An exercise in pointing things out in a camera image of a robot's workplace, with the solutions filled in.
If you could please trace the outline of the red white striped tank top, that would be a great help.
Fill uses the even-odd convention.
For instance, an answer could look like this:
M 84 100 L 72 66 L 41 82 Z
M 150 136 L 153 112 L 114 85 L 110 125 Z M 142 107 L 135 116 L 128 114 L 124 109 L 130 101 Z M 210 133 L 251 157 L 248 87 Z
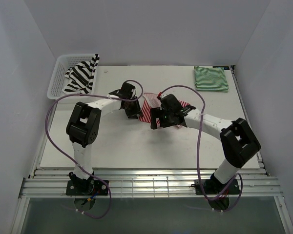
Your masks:
M 142 115 L 138 118 L 139 121 L 149 123 L 149 124 L 151 123 L 151 115 L 150 115 L 151 108 L 157 108 L 157 107 L 161 108 L 161 103 L 160 103 L 159 99 L 157 98 L 158 96 L 164 97 L 166 95 L 162 95 L 162 94 L 157 95 L 157 94 L 154 94 L 154 93 L 144 93 L 143 94 L 144 103 L 143 103 L 143 106 L 142 106 Z M 184 102 L 184 101 L 180 101 L 180 103 L 181 103 L 182 106 L 186 106 L 186 105 L 189 104 L 189 103 Z

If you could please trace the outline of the green white striped tank top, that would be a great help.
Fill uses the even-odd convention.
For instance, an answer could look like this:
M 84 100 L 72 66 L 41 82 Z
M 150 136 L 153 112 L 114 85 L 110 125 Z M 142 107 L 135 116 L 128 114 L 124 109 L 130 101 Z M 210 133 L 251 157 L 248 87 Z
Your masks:
M 194 66 L 194 84 L 197 91 L 223 93 L 229 91 L 224 68 Z

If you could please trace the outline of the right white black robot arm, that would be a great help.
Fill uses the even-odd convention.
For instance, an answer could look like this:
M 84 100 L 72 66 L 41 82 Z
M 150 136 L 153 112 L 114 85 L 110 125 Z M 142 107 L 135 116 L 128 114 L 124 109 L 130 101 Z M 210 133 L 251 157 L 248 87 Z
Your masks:
M 257 137 L 243 118 L 221 119 L 203 114 L 191 105 L 187 105 L 178 112 L 152 108 L 150 116 L 151 129 L 182 125 L 200 130 L 221 142 L 225 159 L 210 178 L 217 185 L 227 184 L 261 149 Z

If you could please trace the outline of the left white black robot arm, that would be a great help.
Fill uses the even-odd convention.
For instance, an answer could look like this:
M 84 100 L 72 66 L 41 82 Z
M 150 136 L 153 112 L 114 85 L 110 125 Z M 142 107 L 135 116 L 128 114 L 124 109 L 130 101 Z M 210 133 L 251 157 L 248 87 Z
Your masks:
M 111 95 L 90 103 L 78 102 L 71 114 L 66 127 L 66 133 L 72 143 L 74 171 L 69 177 L 72 181 L 86 181 L 93 174 L 92 143 L 98 136 L 101 118 L 120 109 L 125 110 L 128 118 L 138 118 L 142 114 L 138 98 L 129 99 Z

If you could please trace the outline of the black white striped tank top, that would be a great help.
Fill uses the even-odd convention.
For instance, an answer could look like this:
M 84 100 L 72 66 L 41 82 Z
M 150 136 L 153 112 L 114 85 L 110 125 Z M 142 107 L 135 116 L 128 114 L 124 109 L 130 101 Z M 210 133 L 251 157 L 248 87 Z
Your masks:
M 81 61 L 70 67 L 64 77 L 68 84 L 62 92 L 68 94 L 90 94 L 95 83 L 95 72 L 100 60 L 99 54 L 94 54 L 90 61 Z

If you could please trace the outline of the white plastic basket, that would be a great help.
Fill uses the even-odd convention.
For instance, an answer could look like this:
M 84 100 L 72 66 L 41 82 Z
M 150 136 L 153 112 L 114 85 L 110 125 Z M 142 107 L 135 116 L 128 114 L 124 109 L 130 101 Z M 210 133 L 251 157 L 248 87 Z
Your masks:
M 47 97 L 52 100 L 63 97 L 65 94 L 62 92 L 62 88 L 68 84 L 68 79 L 64 77 L 66 71 L 81 61 L 90 61 L 93 55 L 94 54 L 68 54 L 59 56 L 51 76 Z M 94 88 L 95 83 L 90 94 L 94 94 Z

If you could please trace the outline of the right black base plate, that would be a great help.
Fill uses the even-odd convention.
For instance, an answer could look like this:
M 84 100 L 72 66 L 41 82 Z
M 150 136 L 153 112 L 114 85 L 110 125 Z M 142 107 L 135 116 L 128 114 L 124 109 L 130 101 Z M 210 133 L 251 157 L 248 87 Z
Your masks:
M 217 195 L 226 186 L 226 184 L 225 185 L 217 184 L 214 181 L 212 181 L 211 179 L 202 179 L 202 184 L 203 184 L 204 191 L 207 195 Z M 195 188 L 195 193 L 197 195 L 203 194 L 201 187 L 200 187 L 200 181 L 198 179 L 195 180 L 193 184 L 191 184 L 191 187 Z M 240 187 L 238 185 L 237 179 L 233 180 L 233 182 L 227 188 L 225 193 L 228 193 L 229 195 L 238 195 L 240 193 Z

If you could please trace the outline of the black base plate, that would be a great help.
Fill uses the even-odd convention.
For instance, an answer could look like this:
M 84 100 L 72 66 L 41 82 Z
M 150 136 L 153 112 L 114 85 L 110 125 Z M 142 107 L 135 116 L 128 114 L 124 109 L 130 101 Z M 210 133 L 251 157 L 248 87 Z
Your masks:
M 90 182 L 86 189 L 81 189 L 74 185 L 73 182 L 70 180 L 67 183 L 65 194 L 68 196 L 92 196 L 95 194 L 100 196 L 109 195 L 109 191 L 107 188 L 109 181 L 104 180 L 104 183 L 99 180 L 93 180 Z
M 204 191 L 207 195 L 217 195 L 226 186 L 226 184 L 225 185 L 217 184 L 214 181 L 212 181 L 211 179 L 202 179 L 202 184 L 203 184 Z M 200 187 L 200 181 L 198 179 L 195 180 L 193 184 L 191 184 L 191 187 L 195 188 L 195 193 L 197 195 L 203 194 L 201 187 Z M 237 179 L 233 180 L 233 182 L 227 188 L 225 193 L 228 193 L 229 195 L 238 195 L 240 193 L 240 187 L 238 185 Z

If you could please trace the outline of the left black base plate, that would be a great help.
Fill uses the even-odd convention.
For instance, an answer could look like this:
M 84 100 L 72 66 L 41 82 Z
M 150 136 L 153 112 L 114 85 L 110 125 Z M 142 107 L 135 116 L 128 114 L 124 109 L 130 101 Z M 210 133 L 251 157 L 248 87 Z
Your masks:
M 100 196 L 109 195 L 109 191 L 107 188 L 109 181 L 104 180 L 104 183 L 99 180 L 93 180 L 90 182 L 86 189 L 81 189 L 74 185 L 73 182 L 70 180 L 67 183 L 65 194 L 68 196 L 92 196 L 95 194 Z

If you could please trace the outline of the aluminium rail frame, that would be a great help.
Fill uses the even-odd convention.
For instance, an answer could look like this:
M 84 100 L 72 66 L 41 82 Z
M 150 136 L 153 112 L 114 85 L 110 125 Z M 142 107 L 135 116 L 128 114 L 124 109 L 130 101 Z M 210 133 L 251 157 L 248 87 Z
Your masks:
M 68 170 L 37 169 L 21 186 L 20 196 L 29 198 L 64 197 L 69 181 Z M 108 180 L 113 198 L 194 197 L 195 170 L 95 170 Z M 282 196 L 278 178 L 268 176 L 264 168 L 242 169 L 245 197 Z

